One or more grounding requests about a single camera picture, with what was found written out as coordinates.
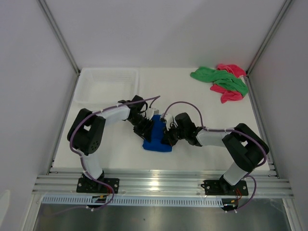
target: metal floor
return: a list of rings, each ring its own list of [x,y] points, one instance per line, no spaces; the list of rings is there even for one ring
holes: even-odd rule
[[[220,208],[107,206],[90,212],[44,204],[35,231],[290,231],[281,199],[254,199],[237,214]]]

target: green towel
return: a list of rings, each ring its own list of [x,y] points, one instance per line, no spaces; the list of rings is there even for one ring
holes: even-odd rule
[[[205,83],[214,82],[227,90],[238,91],[243,97],[248,93],[248,88],[243,81],[225,70],[218,71],[202,66],[195,72],[191,72],[191,77]]]

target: wire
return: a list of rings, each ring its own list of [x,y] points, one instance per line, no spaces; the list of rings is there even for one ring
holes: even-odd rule
[[[149,106],[149,108],[151,108],[152,107],[152,104],[155,102],[155,100],[157,100],[158,98],[156,98],[156,99],[154,99],[152,102],[151,102],[151,104],[150,104],[150,106]]]
[[[211,129],[211,128],[207,128],[203,125],[203,119],[202,119],[202,114],[201,114],[201,111],[199,110],[199,108],[197,108],[195,105],[193,105],[192,103],[189,103],[189,102],[186,102],[186,101],[177,101],[177,102],[174,102],[172,104],[170,104],[167,109],[165,110],[165,113],[163,114],[162,118],[165,118],[165,115],[167,114],[169,108],[175,104],[178,104],[178,103],[184,103],[184,104],[188,104],[192,107],[194,107],[198,114],[199,114],[199,117],[200,117],[200,121],[201,121],[201,127],[203,130],[205,131],[209,131],[209,132],[235,132],[235,133],[238,133],[244,137],[246,137],[247,139],[251,140],[253,143],[255,143],[255,145],[262,151],[262,154],[263,154],[263,161],[262,163],[258,164],[257,167],[260,167],[262,165],[264,165],[266,163],[266,160],[267,160],[267,156],[266,156],[266,152],[264,150],[264,148],[255,140],[253,139],[252,137],[246,135],[245,133],[241,132],[241,131],[238,131],[238,130],[235,130],[235,129]]]
[[[107,107],[107,108],[103,109],[102,111],[93,112],[92,114],[90,114],[90,115],[88,115],[87,117],[85,117],[85,118],[77,125],[77,127],[76,127],[75,130],[73,131],[72,136],[71,136],[71,139],[70,139],[70,141],[69,141],[69,147],[70,147],[70,150],[71,150],[72,152],[74,152],[74,153],[76,153],[76,154],[79,155],[80,161],[81,161],[81,166],[82,166],[82,168],[83,168],[83,170],[84,170],[85,175],[87,175],[87,176],[88,176],[91,180],[93,180],[94,182],[99,183],[99,184],[101,184],[101,185],[103,185],[103,186],[105,186],[105,187],[108,187],[108,188],[111,190],[111,193],[112,193],[112,197],[111,197],[111,199],[110,199],[108,202],[106,202],[105,204],[103,204],[102,206],[100,206],[100,207],[98,207],[98,208],[92,208],[91,211],[99,210],[99,209],[101,209],[101,208],[106,207],[109,203],[111,203],[112,200],[113,200],[113,198],[114,198],[114,196],[115,196],[115,191],[114,191],[114,189],[113,189],[109,184],[106,184],[106,183],[104,183],[104,182],[101,182],[101,181],[95,179],[93,176],[91,176],[91,174],[90,174],[90,173],[88,172],[88,170],[86,169],[86,166],[85,166],[85,164],[84,164],[84,159],[83,159],[82,153],[80,153],[79,151],[77,151],[77,150],[75,150],[75,149],[73,148],[73,140],[74,140],[74,137],[75,137],[77,131],[78,131],[78,130],[81,128],[81,126],[83,126],[84,123],[85,123],[88,119],[90,119],[92,116],[95,116],[95,115],[97,115],[97,114],[100,114],[100,113],[102,113],[102,112],[105,112],[105,111],[108,111],[108,110],[111,110],[111,109],[114,109],[114,108],[123,107],[123,106],[126,106],[126,105],[131,105],[131,104],[146,102],[146,101],[149,101],[149,100],[155,101],[155,100],[157,100],[159,97],[160,97],[160,95],[159,95],[159,96],[156,96],[156,97],[149,98],[149,99],[145,99],[145,100],[138,100],[138,101],[134,101],[134,102],[122,103],[122,104],[120,104],[120,105],[115,105],[115,106]]]
[[[237,190],[237,192],[239,193],[239,195],[241,196],[240,199],[238,199],[238,200],[241,200],[241,198],[242,198],[241,191],[240,191],[239,189],[236,189],[236,190]]]
[[[108,190],[108,191],[107,191],[108,194],[107,194],[106,196],[109,196],[109,195],[111,194],[111,190],[110,190],[110,188],[108,188],[108,187],[107,187],[107,190]]]
[[[239,197],[238,197],[238,195],[239,195],[239,194],[238,194],[238,191],[237,191],[237,189],[236,189],[236,200],[235,200],[235,201],[236,201],[236,204],[237,204],[237,205],[239,205]]]
[[[65,213],[65,212],[67,212],[67,211],[76,209],[76,208],[85,208],[85,207],[84,207],[84,205],[79,205],[79,206],[75,206],[75,207],[70,207],[70,208],[67,208],[67,209],[63,209],[63,210],[61,210],[61,211],[59,211],[59,212],[55,212],[55,213],[52,213],[52,214],[49,214],[49,215],[46,215],[46,214],[42,213],[42,215],[43,215],[44,217],[53,217],[53,216],[59,215],[59,214],[61,214],[61,213]]]
[[[254,191],[252,192],[251,197],[249,198],[249,200],[245,204],[243,204],[242,206],[238,207],[237,210],[247,206],[251,202],[251,200],[254,198],[254,196],[256,194],[256,190],[257,190],[257,181],[256,181],[256,179],[253,176],[250,176],[250,175],[248,175],[247,177],[250,177],[254,181],[254,183],[255,183]]]
[[[148,110],[148,103],[145,103],[145,109],[143,111],[140,111],[139,114],[142,114],[144,112],[146,112],[146,110]]]

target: white plastic basket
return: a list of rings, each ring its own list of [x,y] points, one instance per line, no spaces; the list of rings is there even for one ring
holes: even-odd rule
[[[139,73],[128,68],[83,68],[74,101],[90,110],[101,110],[120,100],[131,100],[139,91]]]

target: white cable tray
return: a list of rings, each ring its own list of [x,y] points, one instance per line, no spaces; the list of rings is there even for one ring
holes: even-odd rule
[[[84,195],[46,195],[43,204],[102,205],[95,203],[93,196]],[[223,207],[221,198],[181,198],[181,197],[136,197],[115,196],[109,205],[129,206],[178,206],[178,207]]]

